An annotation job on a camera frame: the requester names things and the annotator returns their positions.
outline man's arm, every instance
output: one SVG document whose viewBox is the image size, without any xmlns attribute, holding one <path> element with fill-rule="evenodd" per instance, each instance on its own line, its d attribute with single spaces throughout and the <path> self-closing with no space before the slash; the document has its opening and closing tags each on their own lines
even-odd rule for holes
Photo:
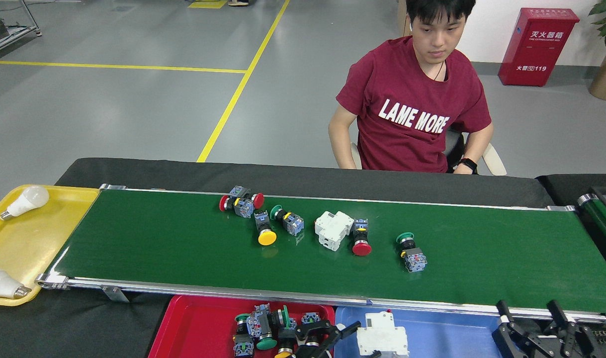
<svg viewBox="0 0 606 358">
<path fill-rule="evenodd" d="M 469 158 L 475 163 L 480 160 L 484 154 L 486 147 L 491 142 L 493 136 L 493 124 L 487 125 L 484 129 L 478 132 L 468 134 L 466 139 L 466 150 L 464 150 L 464 158 Z M 461 164 L 453 172 L 455 174 L 473 174 L 473 171 L 468 166 Z"/>
<path fill-rule="evenodd" d="M 349 126 L 355 121 L 356 115 L 339 104 L 330 120 L 330 142 L 334 157 L 341 169 L 355 169 L 351 154 L 351 139 L 349 139 Z"/>
</svg>

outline smartwatch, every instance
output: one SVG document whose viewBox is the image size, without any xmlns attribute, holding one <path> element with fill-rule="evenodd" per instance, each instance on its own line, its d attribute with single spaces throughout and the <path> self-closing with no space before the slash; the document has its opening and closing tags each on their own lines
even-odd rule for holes
<svg viewBox="0 0 606 358">
<path fill-rule="evenodd" d="M 462 158 L 460 159 L 459 162 L 457 162 L 457 165 L 465 165 L 468 166 L 469 168 L 471 168 L 471 171 L 473 172 L 473 174 L 477 173 L 477 163 L 475 163 L 474 161 L 472 161 L 469 158 Z"/>
</svg>

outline gray epoxy floor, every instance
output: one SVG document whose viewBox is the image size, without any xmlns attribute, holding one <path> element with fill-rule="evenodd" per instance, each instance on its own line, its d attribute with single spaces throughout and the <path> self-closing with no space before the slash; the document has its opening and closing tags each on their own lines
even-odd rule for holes
<svg viewBox="0 0 606 358">
<path fill-rule="evenodd" d="M 5 64 L 246 70 L 285 0 L 192 9 L 182 0 L 30 5 L 44 34 L 0 52 L 0 200 L 53 184 L 82 157 L 196 161 L 242 73 Z M 17 6 L 0 0 L 0 9 Z M 349 66 L 397 35 L 395 0 L 292 0 L 206 161 L 335 168 L 327 124 Z M 21 10 L 0 12 L 26 23 Z M 606 173 L 606 102 L 557 68 L 543 88 L 478 70 L 514 177 Z M 352 129 L 355 139 L 357 132 Z M 480 173 L 489 175 L 484 165 Z"/>
</svg>

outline black hair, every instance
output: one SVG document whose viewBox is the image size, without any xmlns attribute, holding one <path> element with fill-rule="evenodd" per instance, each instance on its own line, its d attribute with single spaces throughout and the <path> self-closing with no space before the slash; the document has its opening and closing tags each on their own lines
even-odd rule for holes
<svg viewBox="0 0 606 358">
<path fill-rule="evenodd" d="M 433 23 L 439 20 L 442 13 L 457 20 L 462 16 L 468 17 L 475 6 L 475 0 L 407 0 L 407 14 L 411 23 L 419 17 L 424 23 Z"/>
</svg>

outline bulb metal base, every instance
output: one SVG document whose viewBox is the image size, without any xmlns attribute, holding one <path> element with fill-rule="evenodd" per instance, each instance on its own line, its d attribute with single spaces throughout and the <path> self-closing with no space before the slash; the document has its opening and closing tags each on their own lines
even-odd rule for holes
<svg viewBox="0 0 606 358">
<path fill-rule="evenodd" d="M 28 295 L 28 293 L 30 293 L 31 291 L 32 291 L 31 288 L 28 288 L 26 286 L 20 286 L 20 287 L 18 287 L 16 292 L 14 292 L 13 298 L 14 299 L 23 298 L 26 295 Z"/>
<path fill-rule="evenodd" d="M 14 216 L 12 214 L 10 214 L 9 211 L 6 211 L 6 210 L 0 214 L 0 220 L 7 221 L 7 220 L 10 220 L 12 217 L 14 217 Z"/>
</svg>

